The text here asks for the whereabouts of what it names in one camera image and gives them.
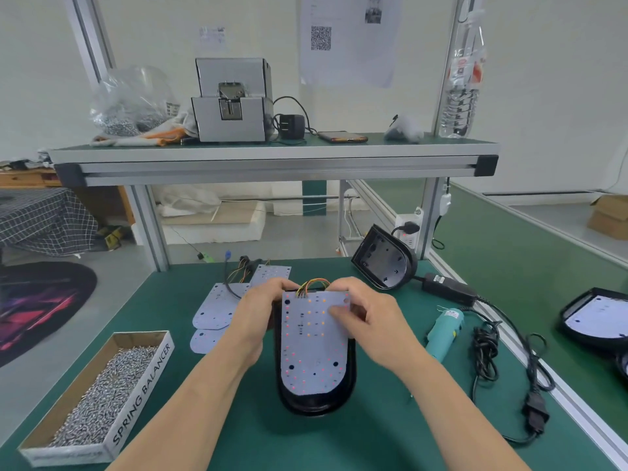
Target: qr code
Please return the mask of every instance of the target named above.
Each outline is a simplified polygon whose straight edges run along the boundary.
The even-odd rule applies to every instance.
[[[331,51],[332,50],[332,27],[312,26],[311,51]]]

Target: gray floor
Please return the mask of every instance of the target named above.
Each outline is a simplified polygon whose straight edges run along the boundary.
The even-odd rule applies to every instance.
[[[354,218],[364,233],[373,224],[370,212],[356,212]],[[268,215],[260,241],[228,244],[195,244],[194,247],[223,261],[227,249],[234,257],[248,255],[264,259],[299,259],[337,255],[337,213],[316,217]],[[189,245],[171,245],[173,264],[199,262]],[[125,244],[109,253],[87,253],[76,257],[48,258],[36,253],[6,249],[4,264],[35,261],[73,261],[92,268],[98,276],[96,290],[59,331],[24,355],[0,367],[0,445],[31,412],[107,322],[148,277],[143,248]]]
[[[628,262],[628,241],[616,240],[586,227],[586,222],[593,213],[593,207],[588,203],[521,205],[511,208],[559,229],[593,248]]]

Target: person's right hand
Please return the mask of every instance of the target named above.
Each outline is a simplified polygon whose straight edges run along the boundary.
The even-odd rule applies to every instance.
[[[376,363],[399,375],[411,357],[425,352],[392,296],[356,277],[337,279],[327,291],[349,291],[351,309],[331,307],[329,312]]]

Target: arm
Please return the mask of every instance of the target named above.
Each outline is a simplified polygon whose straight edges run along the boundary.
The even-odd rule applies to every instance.
[[[214,349],[107,470],[205,471],[240,380],[262,352],[272,301],[298,287],[271,279],[247,292]]]
[[[449,469],[530,469],[416,340],[392,296],[373,291],[355,277],[338,279],[328,290],[350,292],[352,310],[330,308],[330,313],[368,356],[408,387]]]

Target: shelf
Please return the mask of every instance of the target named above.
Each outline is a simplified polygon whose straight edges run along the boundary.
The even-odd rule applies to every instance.
[[[365,135],[363,144],[329,144],[307,134],[304,144],[292,146],[77,146],[50,156],[68,186],[491,176],[497,165],[499,145],[493,142],[429,135],[410,144]]]

